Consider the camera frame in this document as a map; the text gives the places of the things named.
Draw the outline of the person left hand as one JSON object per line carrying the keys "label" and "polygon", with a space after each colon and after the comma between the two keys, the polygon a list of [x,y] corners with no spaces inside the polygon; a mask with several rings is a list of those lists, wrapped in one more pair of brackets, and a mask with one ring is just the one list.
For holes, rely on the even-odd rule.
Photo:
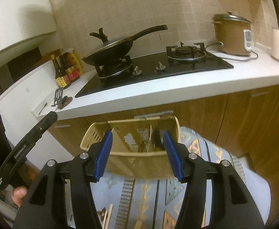
{"label": "person left hand", "polygon": [[28,189],[25,186],[20,186],[17,188],[14,188],[12,190],[12,201],[14,202],[15,205],[17,205],[18,207],[21,206],[22,201],[24,199],[24,197],[27,195]]}

